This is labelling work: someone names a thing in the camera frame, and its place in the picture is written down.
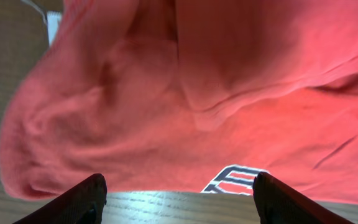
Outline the red t-shirt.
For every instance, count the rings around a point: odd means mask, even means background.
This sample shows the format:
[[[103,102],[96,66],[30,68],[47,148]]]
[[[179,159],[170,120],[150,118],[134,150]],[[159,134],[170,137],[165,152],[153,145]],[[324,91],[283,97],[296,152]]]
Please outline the red t-shirt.
[[[12,197],[249,195],[268,172],[358,204],[358,0],[65,1],[0,131]]]

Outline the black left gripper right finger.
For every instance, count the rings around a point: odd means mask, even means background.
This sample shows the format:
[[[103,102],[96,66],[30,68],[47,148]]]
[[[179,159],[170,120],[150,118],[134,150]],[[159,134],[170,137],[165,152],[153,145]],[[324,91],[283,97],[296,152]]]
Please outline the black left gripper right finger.
[[[353,224],[266,172],[254,179],[253,199],[261,224]]]

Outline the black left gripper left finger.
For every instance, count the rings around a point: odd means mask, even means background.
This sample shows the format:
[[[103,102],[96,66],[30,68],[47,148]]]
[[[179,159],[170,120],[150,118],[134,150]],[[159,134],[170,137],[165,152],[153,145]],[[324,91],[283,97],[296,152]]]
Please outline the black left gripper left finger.
[[[101,224],[106,204],[105,178],[93,174],[14,224]]]

